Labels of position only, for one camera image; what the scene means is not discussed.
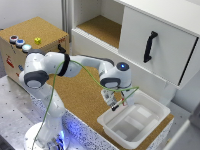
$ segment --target open shelf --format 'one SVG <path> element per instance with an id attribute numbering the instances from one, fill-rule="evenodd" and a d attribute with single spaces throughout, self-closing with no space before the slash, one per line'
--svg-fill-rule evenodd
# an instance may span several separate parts
<path id="1" fill-rule="evenodd" d="M 77 26 L 83 31 L 105 41 L 106 43 L 119 48 L 121 25 L 103 16 L 97 16 Z"/>

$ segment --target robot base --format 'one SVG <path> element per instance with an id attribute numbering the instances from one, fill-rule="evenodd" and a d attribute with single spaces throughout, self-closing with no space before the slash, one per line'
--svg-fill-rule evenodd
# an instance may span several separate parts
<path id="1" fill-rule="evenodd" d="M 42 122 L 37 123 L 26 132 L 25 137 L 24 137 L 24 150 L 32 150 L 34 138 L 36 134 L 38 133 L 38 130 L 40 129 L 41 125 L 42 125 Z M 65 134 L 65 138 L 63 142 L 65 145 L 65 150 L 67 150 L 67 147 L 69 146 L 69 143 L 70 143 L 70 138 L 67 137 L 66 134 Z M 41 148 L 37 144 L 37 142 L 35 142 L 33 150 L 49 150 L 49 148 L 48 147 Z"/>

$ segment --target yellow object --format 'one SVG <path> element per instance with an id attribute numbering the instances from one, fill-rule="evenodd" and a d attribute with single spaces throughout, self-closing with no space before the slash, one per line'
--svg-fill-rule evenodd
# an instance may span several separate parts
<path id="1" fill-rule="evenodd" d="M 35 38 L 35 44 L 40 45 L 41 44 L 41 38 Z"/>

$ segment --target cabinet door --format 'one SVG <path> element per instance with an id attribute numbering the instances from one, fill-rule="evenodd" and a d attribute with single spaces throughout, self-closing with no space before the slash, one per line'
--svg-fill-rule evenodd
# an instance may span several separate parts
<path id="1" fill-rule="evenodd" d="M 144 63 L 146 45 L 152 31 L 158 36 L 152 40 L 152 59 Z M 126 7 L 119 53 L 178 85 L 196 39 L 193 35 Z"/>

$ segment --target white robotic arm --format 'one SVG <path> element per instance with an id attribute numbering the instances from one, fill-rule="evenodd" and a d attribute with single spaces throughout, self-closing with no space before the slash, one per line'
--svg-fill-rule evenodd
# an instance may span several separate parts
<path id="1" fill-rule="evenodd" d="M 114 66 L 114 62 L 110 59 L 89 56 L 69 56 L 55 52 L 49 52 L 45 55 L 41 50 L 29 51 L 24 71 L 20 74 L 19 80 L 30 95 L 36 99 L 40 99 L 47 107 L 52 94 L 52 87 L 46 84 L 46 81 L 49 79 L 49 74 L 54 74 L 58 66 L 64 62 L 58 68 L 57 74 L 65 77 L 76 76 L 82 67 L 73 61 L 83 66 L 96 68 L 99 71 L 100 83 L 106 88 L 125 89 L 132 87 L 131 71 L 126 63 L 118 63 Z M 122 95 L 127 97 L 131 92 L 133 92 L 133 89 L 123 91 Z M 113 107 L 117 103 L 113 91 L 102 90 L 101 93 L 110 107 Z M 126 102 L 128 105 L 132 105 L 134 103 L 133 96 L 130 96 Z M 43 149 L 49 149 L 48 143 L 56 139 L 63 130 L 61 117 L 64 113 L 64 104 L 54 90 L 47 117 L 37 137 L 37 145 Z"/>

